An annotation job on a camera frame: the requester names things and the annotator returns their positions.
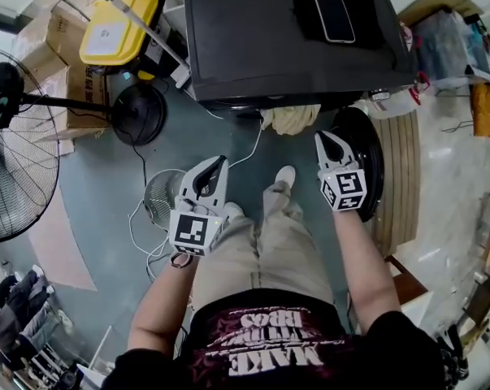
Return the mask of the person's right forearm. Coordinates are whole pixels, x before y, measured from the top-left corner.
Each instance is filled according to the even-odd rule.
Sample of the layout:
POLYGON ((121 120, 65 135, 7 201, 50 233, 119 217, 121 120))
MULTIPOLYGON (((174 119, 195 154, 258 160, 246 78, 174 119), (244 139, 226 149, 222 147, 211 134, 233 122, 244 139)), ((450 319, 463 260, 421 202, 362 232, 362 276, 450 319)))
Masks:
POLYGON ((345 277, 362 333, 383 314, 401 311, 397 290, 383 256, 355 210, 333 214, 345 277))

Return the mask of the large cardboard panel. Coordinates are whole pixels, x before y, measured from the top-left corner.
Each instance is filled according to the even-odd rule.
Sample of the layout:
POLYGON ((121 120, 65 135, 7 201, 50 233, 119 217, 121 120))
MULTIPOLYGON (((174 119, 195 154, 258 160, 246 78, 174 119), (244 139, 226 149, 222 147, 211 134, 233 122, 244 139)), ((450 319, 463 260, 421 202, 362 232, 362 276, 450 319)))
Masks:
POLYGON ((414 0, 398 14, 398 19, 413 26, 441 10, 456 11, 463 18, 483 14, 483 9, 472 0, 414 0))

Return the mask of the person's left forearm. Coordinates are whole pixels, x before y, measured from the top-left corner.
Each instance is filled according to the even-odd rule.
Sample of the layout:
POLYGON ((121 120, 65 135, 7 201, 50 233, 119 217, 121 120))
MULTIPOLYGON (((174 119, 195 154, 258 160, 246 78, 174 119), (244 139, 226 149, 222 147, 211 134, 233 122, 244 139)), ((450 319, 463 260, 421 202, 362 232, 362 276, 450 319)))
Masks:
POLYGON ((128 349, 150 349, 172 357, 189 302, 199 259, 174 267, 167 263, 133 316, 128 349))

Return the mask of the brown cardboard box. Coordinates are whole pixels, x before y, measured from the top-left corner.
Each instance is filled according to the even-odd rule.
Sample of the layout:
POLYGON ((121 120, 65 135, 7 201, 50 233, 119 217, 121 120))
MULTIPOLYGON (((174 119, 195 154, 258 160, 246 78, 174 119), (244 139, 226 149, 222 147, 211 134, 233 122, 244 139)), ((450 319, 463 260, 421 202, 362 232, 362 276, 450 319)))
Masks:
MULTIPOLYGON (((106 80, 82 62, 79 49, 86 23, 60 7, 44 11, 12 42, 11 54, 32 74, 24 91, 45 98, 106 104, 106 80)), ((106 115, 77 107, 28 110, 29 135, 36 141, 75 139, 107 126, 106 115)))

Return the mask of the person's black printed t-shirt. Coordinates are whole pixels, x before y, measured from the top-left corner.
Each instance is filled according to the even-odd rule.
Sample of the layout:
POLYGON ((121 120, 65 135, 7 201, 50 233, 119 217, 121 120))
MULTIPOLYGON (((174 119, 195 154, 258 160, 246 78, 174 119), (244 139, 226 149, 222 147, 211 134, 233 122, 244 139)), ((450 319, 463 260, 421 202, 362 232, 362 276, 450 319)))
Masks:
POLYGON ((102 390, 445 390, 438 344, 398 311, 363 336, 333 305, 252 289, 193 316, 180 356, 131 349, 102 390))

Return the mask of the white mop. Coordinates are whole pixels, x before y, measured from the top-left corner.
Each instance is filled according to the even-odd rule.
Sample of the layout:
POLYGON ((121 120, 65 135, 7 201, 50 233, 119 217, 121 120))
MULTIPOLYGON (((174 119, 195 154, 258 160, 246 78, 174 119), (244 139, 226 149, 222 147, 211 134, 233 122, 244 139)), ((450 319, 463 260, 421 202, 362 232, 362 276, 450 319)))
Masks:
POLYGON ((186 40, 163 14, 166 0, 148 12, 150 21, 124 0, 106 0, 128 21, 121 46, 107 65, 132 72, 141 80, 171 77, 175 87, 184 89, 191 78, 186 40))

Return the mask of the yellow lid trash bin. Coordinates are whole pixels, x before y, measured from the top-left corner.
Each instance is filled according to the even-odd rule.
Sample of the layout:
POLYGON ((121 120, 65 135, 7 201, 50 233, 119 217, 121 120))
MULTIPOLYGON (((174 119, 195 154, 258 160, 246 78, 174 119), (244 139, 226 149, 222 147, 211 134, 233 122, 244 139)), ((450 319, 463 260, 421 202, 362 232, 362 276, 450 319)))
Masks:
MULTIPOLYGON (((157 6, 157 0, 137 0, 133 10, 150 21, 149 11, 157 6)), ((123 33, 128 30, 128 21, 106 0, 95 2, 93 15, 87 25, 80 45, 80 59, 102 75, 132 73, 107 65, 111 56, 120 48, 123 33)))

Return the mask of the black washing machine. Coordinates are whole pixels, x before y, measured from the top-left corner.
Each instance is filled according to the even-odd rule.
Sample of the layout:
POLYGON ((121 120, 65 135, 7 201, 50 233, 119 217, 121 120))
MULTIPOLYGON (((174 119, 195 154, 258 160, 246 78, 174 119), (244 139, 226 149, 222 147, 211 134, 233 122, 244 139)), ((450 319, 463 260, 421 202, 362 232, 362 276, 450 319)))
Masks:
POLYGON ((293 0, 184 0, 196 100, 213 111, 251 113, 320 104, 316 128, 337 133, 366 168, 370 220, 384 189, 375 130, 352 105, 414 82, 412 51, 390 0, 374 0, 386 43, 375 50, 305 38, 293 0))

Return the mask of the person's right white shoe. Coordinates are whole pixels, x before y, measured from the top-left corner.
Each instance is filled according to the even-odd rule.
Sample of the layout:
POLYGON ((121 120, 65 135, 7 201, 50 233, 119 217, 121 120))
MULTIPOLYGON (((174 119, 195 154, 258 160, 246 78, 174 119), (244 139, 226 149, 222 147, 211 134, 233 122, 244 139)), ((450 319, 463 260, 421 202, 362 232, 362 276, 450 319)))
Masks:
POLYGON ((284 182, 291 189, 294 185, 296 175, 296 169, 291 165, 287 165, 279 169, 275 176, 275 182, 284 182))

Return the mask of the beige clothes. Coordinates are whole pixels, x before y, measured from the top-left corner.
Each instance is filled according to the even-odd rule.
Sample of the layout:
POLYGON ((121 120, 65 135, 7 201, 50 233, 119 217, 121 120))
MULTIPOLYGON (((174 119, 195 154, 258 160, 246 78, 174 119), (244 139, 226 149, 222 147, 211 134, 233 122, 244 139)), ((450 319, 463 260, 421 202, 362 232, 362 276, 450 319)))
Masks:
POLYGON ((320 104, 312 104, 262 110, 261 129, 266 130, 271 126, 281 136, 295 136, 315 122, 320 109, 320 104))

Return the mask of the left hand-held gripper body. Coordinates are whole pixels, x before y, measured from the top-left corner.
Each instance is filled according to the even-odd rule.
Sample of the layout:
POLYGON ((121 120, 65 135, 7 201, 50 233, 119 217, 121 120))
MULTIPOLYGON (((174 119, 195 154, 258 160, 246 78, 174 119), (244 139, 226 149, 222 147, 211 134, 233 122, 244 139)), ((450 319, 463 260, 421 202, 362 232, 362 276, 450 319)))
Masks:
POLYGON ((224 208, 177 196, 170 212, 170 244, 178 253, 206 257, 215 248, 227 221, 224 208))

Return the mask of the smartphone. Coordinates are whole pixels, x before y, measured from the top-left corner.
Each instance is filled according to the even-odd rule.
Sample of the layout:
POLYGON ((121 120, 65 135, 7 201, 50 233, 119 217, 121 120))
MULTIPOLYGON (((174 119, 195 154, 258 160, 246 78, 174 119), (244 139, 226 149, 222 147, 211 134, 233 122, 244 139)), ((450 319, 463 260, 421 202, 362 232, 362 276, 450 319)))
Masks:
POLYGON ((352 44, 356 37, 344 0, 314 0, 329 43, 352 44))

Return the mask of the person's beige trousers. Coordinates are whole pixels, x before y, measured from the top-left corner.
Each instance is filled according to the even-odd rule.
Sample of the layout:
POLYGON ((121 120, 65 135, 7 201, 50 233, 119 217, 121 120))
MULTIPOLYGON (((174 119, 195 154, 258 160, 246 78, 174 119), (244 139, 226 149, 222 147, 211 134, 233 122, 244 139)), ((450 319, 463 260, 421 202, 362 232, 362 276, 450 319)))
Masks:
POLYGON ((263 221, 237 216, 212 253, 199 260, 193 283, 195 310, 255 289, 279 289, 334 302, 332 288, 301 207, 279 180, 263 192, 263 221))

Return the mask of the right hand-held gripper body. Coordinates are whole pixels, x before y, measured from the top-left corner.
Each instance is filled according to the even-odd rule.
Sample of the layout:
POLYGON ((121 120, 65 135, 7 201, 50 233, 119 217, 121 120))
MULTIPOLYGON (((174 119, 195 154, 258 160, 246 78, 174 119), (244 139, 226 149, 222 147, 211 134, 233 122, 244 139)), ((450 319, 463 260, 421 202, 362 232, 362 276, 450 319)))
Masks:
POLYGON ((320 167, 320 188, 332 211, 359 209, 367 196, 365 171, 359 165, 320 167))

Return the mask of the brown cardboard floor sheet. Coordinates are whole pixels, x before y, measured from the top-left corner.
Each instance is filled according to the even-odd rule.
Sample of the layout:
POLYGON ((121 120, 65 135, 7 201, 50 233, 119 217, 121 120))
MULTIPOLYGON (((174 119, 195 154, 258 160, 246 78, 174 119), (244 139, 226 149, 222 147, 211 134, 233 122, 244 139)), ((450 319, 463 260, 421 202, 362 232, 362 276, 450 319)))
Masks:
POLYGON ((76 243, 59 187, 45 213, 28 229, 28 238, 49 281, 92 292, 98 290, 76 243))

